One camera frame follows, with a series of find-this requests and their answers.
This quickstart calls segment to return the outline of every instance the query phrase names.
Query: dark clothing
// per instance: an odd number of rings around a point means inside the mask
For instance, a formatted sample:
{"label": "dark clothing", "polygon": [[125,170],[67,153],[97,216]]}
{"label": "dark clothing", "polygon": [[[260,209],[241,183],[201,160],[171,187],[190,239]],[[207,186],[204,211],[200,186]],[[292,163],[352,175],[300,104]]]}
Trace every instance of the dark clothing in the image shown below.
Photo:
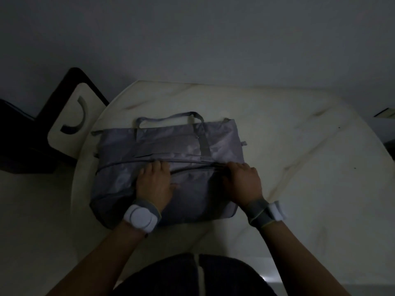
{"label": "dark clothing", "polygon": [[[249,265],[227,257],[200,254],[206,296],[276,296],[272,288]],[[198,266],[185,253],[156,262],[128,277],[111,296],[199,296]]]}

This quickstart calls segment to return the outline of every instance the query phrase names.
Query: gray bag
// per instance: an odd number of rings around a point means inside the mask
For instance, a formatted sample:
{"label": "gray bag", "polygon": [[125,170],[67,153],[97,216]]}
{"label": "gray bag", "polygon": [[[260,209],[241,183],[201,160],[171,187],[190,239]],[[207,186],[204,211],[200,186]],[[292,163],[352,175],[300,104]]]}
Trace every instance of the gray bag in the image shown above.
{"label": "gray bag", "polygon": [[[140,128],[145,120],[190,115],[201,123]],[[171,182],[179,184],[179,188],[162,212],[159,225],[230,218],[237,205],[224,195],[222,175],[225,163],[244,163],[241,146],[234,119],[204,122],[196,112],[161,119],[140,117],[136,129],[103,130],[91,209],[102,225],[114,228],[136,198],[140,169],[148,162],[160,160],[170,163]]]}

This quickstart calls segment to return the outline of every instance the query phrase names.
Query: person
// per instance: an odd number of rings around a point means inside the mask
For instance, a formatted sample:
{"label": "person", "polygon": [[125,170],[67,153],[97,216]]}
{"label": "person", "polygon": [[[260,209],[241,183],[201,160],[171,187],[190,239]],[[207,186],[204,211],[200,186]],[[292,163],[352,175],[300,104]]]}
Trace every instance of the person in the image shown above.
{"label": "person", "polygon": [[[229,162],[224,185],[241,209],[262,199],[261,180],[248,164]],[[172,198],[167,162],[149,163],[136,182],[137,198],[161,212]],[[282,221],[259,229],[289,295],[349,295],[343,286],[298,241]],[[128,258],[146,233],[120,224],[66,275],[47,296],[102,295],[275,295],[254,270],[236,259],[180,254],[131,275],[114,289]]]}

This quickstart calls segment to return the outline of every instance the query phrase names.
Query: bag handle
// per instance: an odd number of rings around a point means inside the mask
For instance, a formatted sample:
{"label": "bag handle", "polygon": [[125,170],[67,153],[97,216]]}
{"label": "bag handle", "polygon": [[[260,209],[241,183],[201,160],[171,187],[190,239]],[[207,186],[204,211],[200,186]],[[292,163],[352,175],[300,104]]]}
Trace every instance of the bag handle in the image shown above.
{"label": "bag handle", "polygon": [[152,121],[152,122],[158,122],[158,121],[163,121],[166,119],[171,119],[171,118],[177,118],[177,117],[183,117],[183,116],[191,116],[193,115],[195,118],[200,119],[200,121],[203,123],[204,119],[203,117],[194,111],[190,111],[190,112],[184,112],[184,113],[177,113],[174,115],[171,115],[169,117],[165,117],[165,118],[148,118],[148,117],[139,117],[138,119],[136,119],[136,128],[140,129],[140,125],[143,121]]}

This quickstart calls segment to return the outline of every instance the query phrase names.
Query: hand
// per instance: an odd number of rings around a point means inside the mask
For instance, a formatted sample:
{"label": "hand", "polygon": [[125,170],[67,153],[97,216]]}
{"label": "hand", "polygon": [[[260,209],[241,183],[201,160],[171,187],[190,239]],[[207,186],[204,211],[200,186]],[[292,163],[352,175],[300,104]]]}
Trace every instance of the hand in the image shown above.
{"label": "hand", "polygon": [[169,163],[155,161],[140,170],[136,197],[148,200],[161,213],[173,197],[175,187],[176,185],[170,184]]}
{"label": "hand", "polygon": [[254,167],[235,162],[229,162],[226,166],[231,175],[230,178],[223,177],[224,186],[234,203],[243,209],[250,202],[263,197],[261,179]]}

